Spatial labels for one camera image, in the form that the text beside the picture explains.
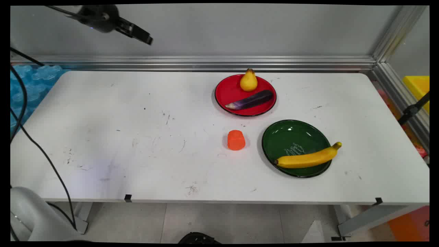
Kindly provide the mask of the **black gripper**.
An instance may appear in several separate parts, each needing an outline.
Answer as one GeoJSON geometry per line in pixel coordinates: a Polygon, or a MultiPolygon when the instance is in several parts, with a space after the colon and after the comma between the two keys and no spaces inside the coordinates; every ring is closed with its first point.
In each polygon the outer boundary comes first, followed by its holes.
{"type": "Polygon", "coordinates": [[[119,33],[135,38],[145,44],[152,45],[152,36],[142,28],[119,17],[119,10],[115,4],[83,5],[78,15],[78,21],[101,33],[110,33],[116,29],[119,33]]]}

